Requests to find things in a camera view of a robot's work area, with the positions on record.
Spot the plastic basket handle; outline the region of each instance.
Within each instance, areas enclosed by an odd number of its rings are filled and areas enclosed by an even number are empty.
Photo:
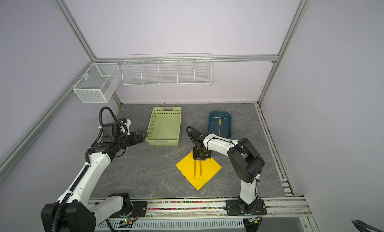
[[[173,110],[173,106],[163,106],[163,110]]]

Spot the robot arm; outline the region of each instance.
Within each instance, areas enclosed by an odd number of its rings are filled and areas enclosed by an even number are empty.
[[[128,193],[109,196],[102,203],[87,209],[89,197],[96,186],[101,174],[110,164],[116,154],[129,146],[142,143],[147,133],[140,130],[129,132],[130,120],[117,120],[108,107],[115,122],[103,124],[98,138],[86,152],[86,162],[71,183],[70,187],[54,204],[46,204],[41,211],[45,232],[49,231],[93,231],[95,227],[120,210],[131,212],[131,202]],[[101,133],[101,142],[97,143]]]
[[[246,138],[230,140],[210,132],[201,134],[193,127],[187,127],[186,131],[188,137],[195,144],[193,148],[195,160],[211,158],[212,151],[229,157],[237,176],[241,179],[240,211],[244,214],[251,214],[255,210],[258,198],[257,182],[265,165],[264,159],[252,143]]]

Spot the metal vent grille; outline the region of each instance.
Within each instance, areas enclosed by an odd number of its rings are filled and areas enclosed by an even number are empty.
[[[119,221],[115,220],[111,225],[116,230],[130,230],[129,228],[118,228]],[[137,220],[133,223],[131,230],[204,230],[204,229],[242,229],[243,219],[154,219]],[[95,231],[109,229],[106,222],[96,227]]]

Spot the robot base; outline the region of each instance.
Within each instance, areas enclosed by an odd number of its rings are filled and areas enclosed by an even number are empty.
[[[244,209],[244,205],[241,199],[228,199],[225,201],[227,211],[227,215],[260,215],[259,211],[262,213],[262,215],[266,215],[266,208],[264,201],[262,199],[256,199],[252,204],[248,205],[247,208]]]
[[[147,201],[135,201],[132,202],[133,207],[131,207],[132,214],[129,215],[129,217],[145,217],[145,214],[147,212]],[[129,210],[121,209],[120,211],[114,213],[110,216],[110,218],[124,218],[122,217],[123,214],[128,215],[130,213]]]

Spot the wire mesh basket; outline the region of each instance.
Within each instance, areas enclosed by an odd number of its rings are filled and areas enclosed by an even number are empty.
[[[130,58],[124,60],[122,82],[126,86],[211,85],[212,66],[209,56]]]
[[[73,87],[84,103],[108,103],[121,80],[116,63],[93,63]]]

